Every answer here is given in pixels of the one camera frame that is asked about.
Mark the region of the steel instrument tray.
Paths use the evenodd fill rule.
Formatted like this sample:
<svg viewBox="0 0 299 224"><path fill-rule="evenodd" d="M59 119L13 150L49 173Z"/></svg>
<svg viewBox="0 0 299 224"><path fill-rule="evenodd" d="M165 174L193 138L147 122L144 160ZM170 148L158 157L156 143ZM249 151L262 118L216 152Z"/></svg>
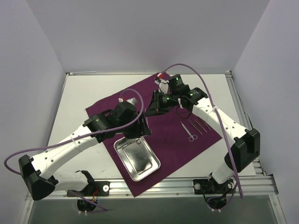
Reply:
<svg viewBox="0 0 299 224"><path fill-rule="evenodd" d="M144 137L140 137L140 144L129 144L125 137L114 143L114 149L129 173L130 178L139 182L157 171L161 162L155 155Z"/></svg>

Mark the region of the steel forceps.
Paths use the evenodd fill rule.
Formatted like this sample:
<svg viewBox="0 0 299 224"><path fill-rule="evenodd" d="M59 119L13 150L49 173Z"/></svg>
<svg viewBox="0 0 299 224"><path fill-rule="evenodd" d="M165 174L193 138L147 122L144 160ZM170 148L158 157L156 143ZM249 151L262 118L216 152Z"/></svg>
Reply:
<svg viewBox="0 0 299 224"><path fill-rule="evenodd" d="M200 120L206 125L206 127L207 127L209 130L211 130L210 127L209 127L209 125L208 125L202 118L200 118Z"/></svg>
<svg viewBox="0 0 299 224"><path fill-rule="evenodd" d="M192 123L191 120L188 120L188 122L202 135L202 132L196 127L194 123Z"/></svg>
<svg viewBox="0 0 299 224"><path fill-rule="evenodd" d="M194 119L194 121L207 133L207 130L203 127L203 125L197 119Z"/></svg>

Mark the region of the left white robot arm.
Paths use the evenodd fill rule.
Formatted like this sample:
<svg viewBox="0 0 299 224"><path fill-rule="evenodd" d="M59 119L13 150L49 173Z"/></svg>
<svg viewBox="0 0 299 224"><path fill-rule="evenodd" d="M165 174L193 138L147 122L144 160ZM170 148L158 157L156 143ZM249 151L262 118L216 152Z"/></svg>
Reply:
<svg viewBox="0 0 299 224"><path fill-rule="evenodd" d="M44 199L54 191L72 190L82 196L92 195L96 190L95 180L86 170L60 173L58 169L84 150L123 134L126 139L151 135L145 116L137 116L136 107L127 102L119 103L87 119L76 131L65 138L67 144L29 157L19 159L21 176L33 198Z"/></svg>

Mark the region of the purple surgical cloth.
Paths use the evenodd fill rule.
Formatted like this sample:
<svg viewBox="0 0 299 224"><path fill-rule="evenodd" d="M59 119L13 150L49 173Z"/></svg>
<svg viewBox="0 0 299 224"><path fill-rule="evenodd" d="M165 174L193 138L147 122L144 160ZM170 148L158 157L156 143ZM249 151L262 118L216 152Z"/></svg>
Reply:
<svg viewBox="0 0 299 224"><path fill-rule="evenodd" d="M154 83L155 76L156 74L128 87L140 93L146 108L151 101L153 91L157 87ZM86 108L88 117L108 109L114 109L121 92L103 98ZM198 140L189 142L188 134L181 126L181 121L183 122L183 119L173 112L148 118L148 126L152 131L152 135L146 136L145 139L160 160L161 166L157 171L138 182L133 181L129 176L114 149L114 143L118 139L117 136L103 142L134 197L150 189L222 139L212 129L208 133L199 136Z"/></svg>

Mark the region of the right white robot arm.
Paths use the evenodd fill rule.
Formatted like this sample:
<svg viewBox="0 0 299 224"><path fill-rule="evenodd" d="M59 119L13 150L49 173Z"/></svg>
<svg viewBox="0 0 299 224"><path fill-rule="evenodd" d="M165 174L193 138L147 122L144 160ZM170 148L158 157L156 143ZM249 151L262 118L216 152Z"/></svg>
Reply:
<svg viewBox="0 0 299 224"><path fill-rule="evenodd" d="M167 114L170 108L178 106L200 118L215 130L228 144L229 150L217 169L207 181L210 191L217 193L224 188L224 182L235 173L240 173L260 155L260 133L247 129L226 115L211 103L209 95L196 87L191 89L184 84L179 74L167 80L161 73L155 77L158 90L155 90L146 117Z"/></svg>

